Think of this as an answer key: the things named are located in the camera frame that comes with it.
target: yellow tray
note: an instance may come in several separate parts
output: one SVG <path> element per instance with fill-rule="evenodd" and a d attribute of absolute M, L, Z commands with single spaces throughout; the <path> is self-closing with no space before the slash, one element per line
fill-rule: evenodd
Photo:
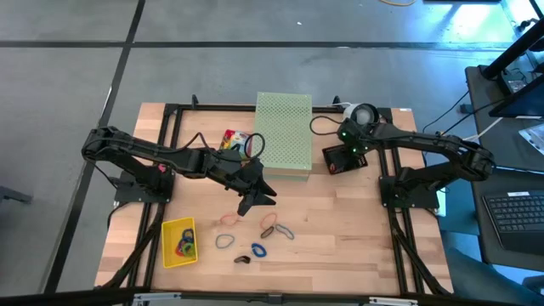
<path fill-rule="evenodd" d="M 185 257 L 176 254 L 179 240 L 184 230 L 193 229 L 195 239 L 195 256 Z M 196 247 L 195 220 L 192 217 L 162 223 L 162 265 L 164 268 L 173 268 L 198 261 L 198 248 Z"/>

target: white cable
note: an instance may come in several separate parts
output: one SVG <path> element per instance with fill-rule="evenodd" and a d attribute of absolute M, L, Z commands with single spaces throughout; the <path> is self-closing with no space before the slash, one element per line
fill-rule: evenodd
<path fill-rule="evenodd" d="M 482 135 L 484 135 L 485 133 L 487 133 L 487 131 L 491 130 L 491 128 L 493 128 L 497 123 L 499 123 L 499 121 L 502 119 L 502 117 L 498 117 L 495 121 L 493 121 L 493 123 L 491 123 L 485 130 L 482 131 L 482 133 L 479 133 L 479 134 L 476 134 L 476 135 L 473 135 L 473 136 L 470 136 L 470 137 L 466 137 L 465 139 L 463 140 L 466 140 L 466 141 L 474 141 L 480 137 L 482 137 Z"/>
<path fill-rule="evenodd" d="M 340 102 L 340 103 L 336 103 L 336 104 L 334 104 L 334 105 L 325 105 L 325 106 L 336 106 L 336 105 L 346 105 L 346 104 L 347 104 L 347 105 L 351 105 L 350 102 Z"/>

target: wooden table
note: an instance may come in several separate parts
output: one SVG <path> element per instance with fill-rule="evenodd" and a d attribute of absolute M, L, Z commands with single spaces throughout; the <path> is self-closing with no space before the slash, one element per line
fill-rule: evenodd
<path fill-rule="evenodd" d="M 156 142 L 164 104 L 141 106 L 134 136 Z M 392 109 L 395 125 L 415 130 L 411 110 Z M 341 120 L 340 114 L 331 117 Z M 224 130 L 251 132 L 253 112 L 185 110 L 178 147 L 202 132 L 210 146 L 218 148 Z M 317 120 L 316 131 L 335 131 L 337 125 Z M 167 137 L 173 130 L 171 118 Z M 192 147 L 201 146 L 199 139 Z M 205 292 L 290 292 L 336 294 L 399 294 L 388 215 L 381 205 L 377 177 L 377 152 L 366 155 L 368 167 L 331 176 L 321 149 L 339 145 L 335 135 L 314 136 L 313 167 L 307 182 L 268 180 L 278 193 L 273 207 L 252 207 L 233 227 L 219 219 L 235 211 L 240 197 L 225 191 L 210 179 L 187 179 L 177 175 L 172 201 L 167 204 L 164 221 L 194 217 L 198 240 L 198 263 L 165 269 L 162 250 L 156 257 L 152 288 Z M 420 151 L 400 149 L 402 166 L 422 167 Z M 390 152 L 389 171 L 394 173 Z M 296 235 L 294 241 L 274 233 L 260 239 L 259 221 L 276 212 L 278 222 Z M 107 282 L 133 250 L 142 213 L 142 204 L 129 204 L 111 219 L 96 285 Z M 440 284 L 452 290 L 436 218 L 422 209 L 411 209 L 417 250 Z M 215 247 L 221 233 L 235 236 L 235 243 L 223 250 Z M 253 242 L 263 244 L 268 256 L 252 257 L 250 264 L 233 263 L 240 255 L 250 255 Z M 410 260 L 405 255 L 409 289 L 415 291 Z M 143 283 L 147 254 L 140 261 L 137 285 Z"/>

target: green perforated box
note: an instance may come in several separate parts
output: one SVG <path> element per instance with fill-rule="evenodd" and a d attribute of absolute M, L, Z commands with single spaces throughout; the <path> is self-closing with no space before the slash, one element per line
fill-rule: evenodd
<path fill-rule="evenodd" d="M 266 141 L 260 157 L 265 176 L 308 177 L 312 169 L 311 119 L 309 94 L 258 93 L 254 131 Z M 252 152 L 261 147 L 261 139 L 253 138 Z"/>

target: blue object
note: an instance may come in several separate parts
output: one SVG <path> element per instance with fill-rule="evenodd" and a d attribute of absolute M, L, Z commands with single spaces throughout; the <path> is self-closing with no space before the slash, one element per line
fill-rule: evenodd
<path fill-rule="evenodd" d="M 252 243 L 252 252 L 253 255 L 257 256 L 258 258 L 263 258 L 266 256 L 266 250 L 264 249 L 264 246 L 261 246 L 258 243 Z"/>
<path fill-rule="evenodd" d="M 184 230 L 184 232 L 181 234 L 181 241 L 195 243 L 195 232 L 193 229 Z"/>

